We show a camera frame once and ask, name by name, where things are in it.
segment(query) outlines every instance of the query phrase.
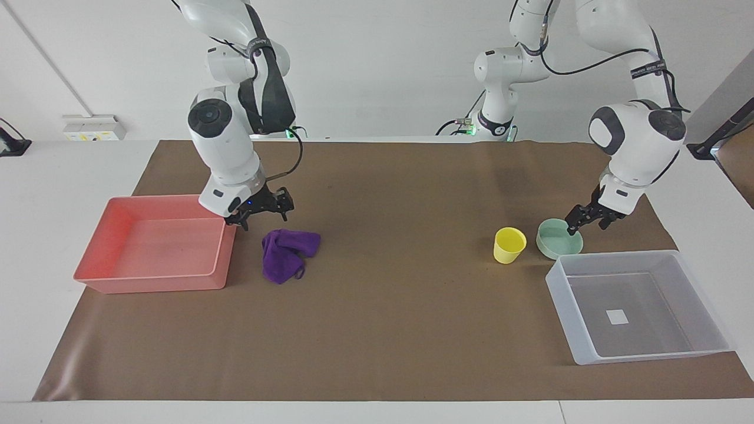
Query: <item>pink plastic bin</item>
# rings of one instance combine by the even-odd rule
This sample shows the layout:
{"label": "pink plastic bin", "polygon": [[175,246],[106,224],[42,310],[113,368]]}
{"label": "pink plastic bin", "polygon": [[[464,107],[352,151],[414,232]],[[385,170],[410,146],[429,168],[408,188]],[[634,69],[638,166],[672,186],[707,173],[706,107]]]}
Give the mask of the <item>pink plastic bin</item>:
{"label": "pink plastic bin", "polygon": [[73,278],[102,293],[223,288],[236,227],[198,199],[110,199]]}

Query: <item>clear plastic bin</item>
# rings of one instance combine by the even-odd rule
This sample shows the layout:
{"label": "clear plastic bin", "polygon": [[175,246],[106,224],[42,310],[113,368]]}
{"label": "clear plastic bin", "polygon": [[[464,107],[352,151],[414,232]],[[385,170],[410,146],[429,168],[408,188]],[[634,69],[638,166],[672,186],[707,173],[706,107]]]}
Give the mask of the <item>clear plastic bin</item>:
{"label": "clear plastic bin", "polygon": [[547,274],[579,365],[730,351],[675,250],[560,257]]}

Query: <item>yellow plastic cup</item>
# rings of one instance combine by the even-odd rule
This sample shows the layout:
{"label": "yellow plastic cup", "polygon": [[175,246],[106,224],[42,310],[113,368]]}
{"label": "yellow plastic cup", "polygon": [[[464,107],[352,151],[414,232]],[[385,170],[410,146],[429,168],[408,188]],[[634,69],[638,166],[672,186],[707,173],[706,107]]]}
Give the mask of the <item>yellow plastic cup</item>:
{"label": "yellow plastic cup", "polygon": [[526,249],[526,236],[519,229],[506,227],[495,234],[495,260],[505,265],[512,263]]}

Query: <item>wall socket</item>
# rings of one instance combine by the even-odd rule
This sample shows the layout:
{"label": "wall socket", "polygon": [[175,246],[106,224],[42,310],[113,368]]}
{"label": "wall socket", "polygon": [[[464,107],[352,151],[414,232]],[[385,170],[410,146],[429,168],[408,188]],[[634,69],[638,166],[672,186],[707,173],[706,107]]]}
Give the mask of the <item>wall socket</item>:
{"label": "wall socket", "polygon": [[63,135],[70,141],[123,140],[126,129],[114,115],[95,115],[84,118],[78,115],[63,116],[67,125]]}

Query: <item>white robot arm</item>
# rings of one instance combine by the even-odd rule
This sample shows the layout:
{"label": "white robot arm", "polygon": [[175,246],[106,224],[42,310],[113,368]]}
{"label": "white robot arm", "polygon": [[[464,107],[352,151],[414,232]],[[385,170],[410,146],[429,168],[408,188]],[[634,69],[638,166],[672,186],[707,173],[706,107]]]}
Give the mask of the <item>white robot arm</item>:
{"label": "white robot arm", "polygon": [[486,91],[482,109],[472,114],[472,125],[480,137],[507,137],[518,106],[518,93],[512,84],[542,81],[550,76],[538,57],[539,45],[547,36],[545,16],[548,12],[554,15],[559,3],[560,0],[516,0],[509,19],[510,34],[518,41],[516,46],[482,52],[474,61],[474,75]]}
{"label": "white robot arm", "polygon": [[[570,233],[600,221],[607,227],[631,214],[645,190],[678,156],[686,129],[662,51],[636,0],[575,0],[578,30],[591,47],[621,55],[631,70],[638,100],[600,108],[589,126],[591,140],[611,156],[587,206],[566,217]],[[559,0],[516,0],[510,16],[514,48],[478,56],[474,71],[487,97],[474,116],[482,137],[507,136],[518,101],[513,83],[545,79],[552,70],[542,54]]]}
{"label": "white robot arm", "polygon": [[228,224],[247,227],[249,215],[277,212],[286,220],[293,200],[285,188],[272,193],[250,135],[284,134],[295,105],[283,77],[287,51],[267,38],[262,22],[242,0],[182,0],[186,21],[220,46],[207,55],[212,76],[226,85],[202,90],[188,114],[199,156],[212,175],[199,197]]}
{"label": "white robot arm", "polygon": [[592,116],[591,140],[611,156],[591,202],[566,217],[570,233],[599,220],[607,229],[636,208],[646,189],[670,168],[683,146],[684,110],[676,98],[672,73],[660,43],[636,0],[576,0],[581,38],[591,47],[620,54],[630,69],[637,100],[604,106]]}

